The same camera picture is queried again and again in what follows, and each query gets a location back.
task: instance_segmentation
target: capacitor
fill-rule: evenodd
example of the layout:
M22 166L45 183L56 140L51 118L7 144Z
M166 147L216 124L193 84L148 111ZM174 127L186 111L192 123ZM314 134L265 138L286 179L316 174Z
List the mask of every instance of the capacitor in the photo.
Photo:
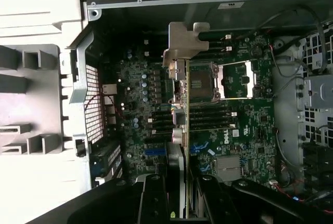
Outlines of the capacitor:
M248 148L247 145L244 143L241 143L239 146L242 150L246 150Z

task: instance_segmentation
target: motherboard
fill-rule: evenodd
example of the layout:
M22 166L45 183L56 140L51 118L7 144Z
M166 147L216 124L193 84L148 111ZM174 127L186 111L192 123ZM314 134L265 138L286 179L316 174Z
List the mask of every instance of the motherboard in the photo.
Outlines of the motherboard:
M270 40L225 32L201 38L210 48L187 66L190 156L226 183L248 178L268 186L276 176ZM177 108L182 85L162 67L167 44L165 35L144 35L101 67L108 136L120 140L123 176L132 182L163 173L166 143L186 118Z

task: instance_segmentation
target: screw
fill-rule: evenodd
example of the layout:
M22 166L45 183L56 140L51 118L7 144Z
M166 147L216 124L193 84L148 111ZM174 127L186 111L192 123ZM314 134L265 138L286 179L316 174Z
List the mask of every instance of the screw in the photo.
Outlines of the screw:
M157 181L158 179L160 179L160 177L159 176L153 176L151 179L154 180L154 181Z
M211 177L211 176L208 176L208 175L204 175L204 176L202 176L202 178L203 178L203 180L205 180L205 181L210 181L210 180L212 179L212 177Z
M124 186L125 184L126 182L124 180L117 182L117 186Z
M242 187L246 187L248 185L246 181L240 181L238 184Z

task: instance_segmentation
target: green circuit board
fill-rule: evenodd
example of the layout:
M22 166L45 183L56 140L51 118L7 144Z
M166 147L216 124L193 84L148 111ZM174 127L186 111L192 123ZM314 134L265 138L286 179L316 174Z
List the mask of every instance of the green circuit board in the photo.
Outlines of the green circuit board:
M214 124L193 128L191 156L198 157L203 173L222 176L226 182L248 178L268 185L275 177L276 155L269 39L259 35L237 41L223 40L224 36L226 33L205 36L218 51L202 52L190 62L190 113L191 109L203 114L228 109L234 122L228 128ZM155 173L159 164L165 164L163 149L171 141L174 127L170 105L174 85L160 59L166 47L152 47L152 51L146 44L150 42L136 43L119 60L110 57L103 64L103 84L117 84L116 110L106 110L110 113L106 118L116 118L109 121L108 132L122 140L123 174L133 182L138 175ZM223 46L232 46L232 51L225 52ZM246 98L245 62L256 79L251 98ZM212 64L223 67L224 99L214 100Z

